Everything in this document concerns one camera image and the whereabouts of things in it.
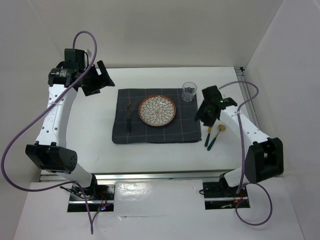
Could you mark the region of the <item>gold knife green handle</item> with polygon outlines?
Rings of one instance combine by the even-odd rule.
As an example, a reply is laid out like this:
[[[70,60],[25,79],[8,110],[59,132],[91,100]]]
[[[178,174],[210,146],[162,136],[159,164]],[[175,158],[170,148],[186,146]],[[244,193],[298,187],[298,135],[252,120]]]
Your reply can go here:
[[[210,141],[210,137],[211,137],[211,131],[212,131],[212,127],[208,127],[208,130],[207,130],[207,136],[206,136],[206,140],[205,140],[205,143],[204,143],[204,146],[207,148],[208,145],[209,145],[209,141]]]

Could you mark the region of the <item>dark grey checked cloth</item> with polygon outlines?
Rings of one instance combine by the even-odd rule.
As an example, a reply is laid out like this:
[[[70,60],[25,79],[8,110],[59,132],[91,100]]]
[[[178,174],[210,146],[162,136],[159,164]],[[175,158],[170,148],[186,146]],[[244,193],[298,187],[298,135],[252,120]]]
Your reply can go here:
[[[181,88],[123,88],[117,93],[112,142],[127,144],[196,143],[197,97],[185,101]]]

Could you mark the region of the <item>gold spoon green handle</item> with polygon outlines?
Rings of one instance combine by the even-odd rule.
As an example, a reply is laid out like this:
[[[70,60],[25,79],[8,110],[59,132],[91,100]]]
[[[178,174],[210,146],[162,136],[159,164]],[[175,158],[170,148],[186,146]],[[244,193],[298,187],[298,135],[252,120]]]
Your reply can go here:
[[[225,126],[225,125],[220,124],[220,125],[218,126],[218,132],[217,132],[217,134],[216,134],[215,137],[212,139],[212,141],[211,141],[210,143],[208,143],[207,146],[206,146],[208,151],[210,151],[210,150],[212,149],[212,147],[213,147],[213,145],[215,144],[215,142],[216,142],[219,134],[220,134],[221,132],[224,132],[225,130],[226,130],[226,126]]]

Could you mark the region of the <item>gold fork green handle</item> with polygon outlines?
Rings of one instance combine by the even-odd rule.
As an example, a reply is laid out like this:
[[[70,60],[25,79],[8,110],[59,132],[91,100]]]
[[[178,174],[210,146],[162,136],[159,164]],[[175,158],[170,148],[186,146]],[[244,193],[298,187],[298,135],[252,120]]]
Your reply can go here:
[[[128,103],[127,105],[127,131],[130,133],[132,130],[131,127],[131,115],[130,115],[130,106],[131,106],[131,102]]]

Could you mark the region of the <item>clear drinking glass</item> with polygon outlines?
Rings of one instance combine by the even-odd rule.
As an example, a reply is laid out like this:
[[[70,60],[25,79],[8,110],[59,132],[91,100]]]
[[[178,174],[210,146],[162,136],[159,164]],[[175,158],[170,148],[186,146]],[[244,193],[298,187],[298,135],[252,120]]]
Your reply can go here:
[[[197,85],[193,82],[185,82],[182,85],[182,98],[186,102],[191,102],[197,92]]]

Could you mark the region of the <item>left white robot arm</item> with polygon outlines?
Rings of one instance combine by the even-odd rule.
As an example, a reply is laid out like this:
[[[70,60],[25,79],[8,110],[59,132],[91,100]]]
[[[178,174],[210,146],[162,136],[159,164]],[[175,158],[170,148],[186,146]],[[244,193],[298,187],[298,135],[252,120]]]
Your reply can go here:
[[[83,78],[76,79],[84,71],[76,65],[62,62],[48,75],[48,113],[45,114],[39,135],[34,144],[25,148],[26,155],[41,170],[57,174],[81,185],[81,194],[88,200],[97,197],[99,187],[96,176],[78,164],[77,153],[67,148],[67,126],[78,89],[86,96],[100,93],[104,87],[113,87],[103,61],[92,65]]]

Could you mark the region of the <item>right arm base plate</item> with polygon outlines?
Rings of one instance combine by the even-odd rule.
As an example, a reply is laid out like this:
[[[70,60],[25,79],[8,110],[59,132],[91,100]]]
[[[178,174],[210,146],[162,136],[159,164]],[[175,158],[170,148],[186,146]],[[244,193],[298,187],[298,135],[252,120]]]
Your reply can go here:
[[[236,193],[237,187],[220,190],[218,182],[203,182],[202,189],[198,191],[204,197],[206,210],[250,208],[248,192],[245,187]]]

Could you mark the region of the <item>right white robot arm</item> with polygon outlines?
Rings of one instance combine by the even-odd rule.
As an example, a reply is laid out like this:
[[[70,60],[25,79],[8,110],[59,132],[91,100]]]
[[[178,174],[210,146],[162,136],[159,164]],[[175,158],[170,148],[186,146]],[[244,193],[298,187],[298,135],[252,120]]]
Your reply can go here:
[[[230,196],[236,187],[241,189],[283,174],[283,142],[262,132],[231,97],[206,97],[195,119],[207,127],[219,120],[241,141],[241,166],[219,177],[218,190],[223,196]]]

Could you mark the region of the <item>floral plate brown rim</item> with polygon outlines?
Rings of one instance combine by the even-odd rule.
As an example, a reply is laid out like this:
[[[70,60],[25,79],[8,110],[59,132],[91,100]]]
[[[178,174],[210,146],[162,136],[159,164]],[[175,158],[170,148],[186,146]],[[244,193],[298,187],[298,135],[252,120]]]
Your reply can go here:
[[[151,95],[139,104],[138,115],[145,124],[162,127],[174,119],[176,106],[167,96]]]

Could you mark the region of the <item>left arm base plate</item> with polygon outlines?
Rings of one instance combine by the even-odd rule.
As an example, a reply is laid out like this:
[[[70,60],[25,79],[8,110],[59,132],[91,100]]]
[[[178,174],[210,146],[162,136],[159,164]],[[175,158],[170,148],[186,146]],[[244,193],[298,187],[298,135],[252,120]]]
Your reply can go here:
[[[88,189],[84,189],[89,211],[93,213],[100,209],[101,212],[113,212],[115,188],[116,185],[114,183],[111,183],[107,185],[99,185],[96,189],[96,193],[89,193]],[[87,208],[85,204],[85,198],[79,187],[73,185],[66,190],[69,192],[67,212],[86,212]]]

